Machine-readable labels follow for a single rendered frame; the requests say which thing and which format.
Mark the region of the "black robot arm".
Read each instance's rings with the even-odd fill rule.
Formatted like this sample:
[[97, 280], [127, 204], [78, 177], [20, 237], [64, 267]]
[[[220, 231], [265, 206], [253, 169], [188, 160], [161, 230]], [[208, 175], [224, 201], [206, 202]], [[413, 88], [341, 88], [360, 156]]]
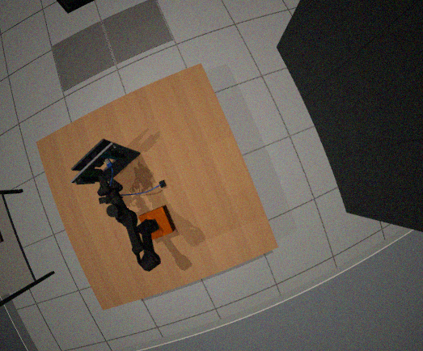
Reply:
[[[152, 220], [144, 220], [137, 226], [137, 215], [126, 207], [125, 203], [118, 201], [116, 204], [107, 207], [107, 214], [114, 217], [118, 222], [126, 227], [130, 242], [132, 244], [132, 251], [137, 257], [137, 262], [141, 267], [150, 272], [161, 263], [160, 256], [154, 251], [151, 233], [159, 229], [159, 225], [155, 218]], [[142, 235], [142, 239], [141, 236]], [[144, 251], [142, 259], [140, 253]]]

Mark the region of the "blue cable with plug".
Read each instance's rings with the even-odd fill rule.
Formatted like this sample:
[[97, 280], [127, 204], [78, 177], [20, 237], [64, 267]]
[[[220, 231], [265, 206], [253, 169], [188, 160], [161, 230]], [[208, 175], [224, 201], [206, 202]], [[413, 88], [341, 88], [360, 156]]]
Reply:
[[[107, 164], [107, 168], [111, 168], [112, 169], [113, 164], [112, 164], [111, 160], [110, 159], [105, 159], [104, 161]], [[112, 169], [112, 177], [113, 177], [113, 169]], [[160, 185], [162, 185], [162, 184], [160, 184]], [[160, 186], [160, 185], [158, 185], [158, 186]], [[155, 188], [157, 188], [158, 186], [156, 186]], [[154, 190], [155, 188], [151, 189], [150, 191]], [[150, 191], [145, 191], [145, 192], [150, 192]], [[125, 194], [125, 195], [121, 195], [121, 196], [135, 195], [135, 194], [141, 194], [141, 193], [143, 193], [143, 192], [134, 193], [134, 194]]]

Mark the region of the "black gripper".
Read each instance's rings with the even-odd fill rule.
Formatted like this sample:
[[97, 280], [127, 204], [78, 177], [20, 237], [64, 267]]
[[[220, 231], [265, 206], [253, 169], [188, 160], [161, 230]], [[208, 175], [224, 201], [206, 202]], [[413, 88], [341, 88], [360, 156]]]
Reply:
[[[111, 202], [110, 204], [116, 204], [118, 201], [122, 201], [123, 197], [119, 194], [119, 191], [122, 190], [122, 185], [117, 183], [114, 179], [112, 179], [111, 182], [111, 176], [107, 175], [108, 182], [102, 177], [102, 175], [99, 175], [99, 190], [98, 194], [99, 196], [105, 196], [107, 195]], [[110, 186], [111, 184], [111, 186]]]

